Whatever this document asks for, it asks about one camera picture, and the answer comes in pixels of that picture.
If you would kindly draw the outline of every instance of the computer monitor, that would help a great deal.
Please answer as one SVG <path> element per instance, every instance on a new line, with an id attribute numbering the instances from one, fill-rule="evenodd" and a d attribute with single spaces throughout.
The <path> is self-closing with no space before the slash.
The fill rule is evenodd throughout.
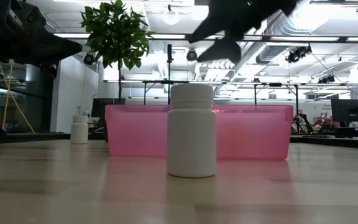
<path id="1" fill-rule="evenodd" d="M 121 104 L 125 104 L 125 99 L 121 98 Z M 104 120 L 104 110 L 106 105 L 119 105 L 118 98 L 95 98 L 93 99 L 92 114 L 94 118 L 102 118 Z"/>
<path id="2" fill-rule="evenodd" d="M 331 108 L 334 121 L 347 123 L 358 121 L 358 100 L 332 99 Z"/>

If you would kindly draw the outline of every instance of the potted plant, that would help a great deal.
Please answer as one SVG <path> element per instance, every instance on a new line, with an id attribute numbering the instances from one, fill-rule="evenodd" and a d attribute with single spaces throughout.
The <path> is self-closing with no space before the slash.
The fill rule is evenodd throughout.
<path id="1" fill-rule="evenodd" d="M 102 2 L 99 9 L 85 7 L 81 13 L 85 27 L 91 35 L 86 45 L 96 54 L 95 62 L 103 59 L 103 67 L 118 64 L 118 98 L 121 104 L 121 68 L 124 64 L 129 70 L 142 65 L 141 56 L 149 54 L 149 40 L 154 32 L 147 31 L 143 16 L 126 9 L 121 0 Z"/>

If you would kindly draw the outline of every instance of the small white bottle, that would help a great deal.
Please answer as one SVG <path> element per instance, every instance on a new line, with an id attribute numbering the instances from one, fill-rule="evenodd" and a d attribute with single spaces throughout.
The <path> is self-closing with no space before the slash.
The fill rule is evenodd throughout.
<path id="1" fill-rule="evenodd" d="M 167 172 L 178 177 L 216 173 L 216 115 L 213 88 L 202 84 L 172 87 L 168 112 Z"/>
<path id="2" fill-rule="evenodd" d="M 88 143 L 88 117 L 73 116 L 73 124 L 71 124 L 70 141 L 72 144 Z"/>

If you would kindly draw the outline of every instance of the pink storage tub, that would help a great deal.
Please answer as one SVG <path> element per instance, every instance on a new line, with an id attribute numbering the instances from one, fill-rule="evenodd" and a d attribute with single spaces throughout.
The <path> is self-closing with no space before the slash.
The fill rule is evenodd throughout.
<path id="1" fill-rule="evenodd" d="M 107 105 L 113 156 L 165 157 L 168 105 Z M 218 159 L 284 160 L 290 144 L 293 107 L 214 105 Z"/>

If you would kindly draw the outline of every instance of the yellow cable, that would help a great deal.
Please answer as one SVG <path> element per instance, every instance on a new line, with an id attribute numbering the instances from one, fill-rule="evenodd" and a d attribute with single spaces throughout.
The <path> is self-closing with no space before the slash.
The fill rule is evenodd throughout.
<path id="1" fill-rule="evenodd" d="M 16 102 L 16 99 L 14 98 L 14 96 L 13 96 L 12 93 L 11 93 L 10 83 L 8 83 L 8 82 L 6 81 L 5 73 L 4 73 L 4 70 L 2 69 L 1 62 L 0 62 L 0 69 L 1 69 L 1 73 L 2 73 L 2 75 L 3 75 L 3 77 L 4 77 L 5 85 L 7 86 L 7 94 L 12 97 L 12 100 L 13 100 L 13 102 L 15 102 L 17 109 L 19 110 L 20 114 L 21 114 L 21 115 L 23 116 L 23 118 L 24 118 L 24 121 L 25 121 L 25 122 L 27 123 L 27 125 L 30 127 L 31 131 L 35 134 L 34 129 L 32 129 L 31 124 L 29 123 L 29 121 L 27 120 L 27 118 L 24 116 L 24 113 L 23 113 L 22 110 L 20 109 L 19 105 L 18 105 L 17 102 Z"/>
<path id="2" fill-rule="evenodd" d="M 11 77 L 12 77 L 12 71 L 13 71 L 13 63 L 11 63 L 11 74 L 9 75 L 9 81 L 7 83 L 7 92 L 9 93 L 11 90 Z M 9 102 L 9 94 L 6 95 L 6 101 L 5 101 L 5 110 L 4 110 L 4 119 L 2 121 L 2 128 L 5 130 L 5 121 L 6 121 L 6 113 L 7 113 L 7 104 Z"/>

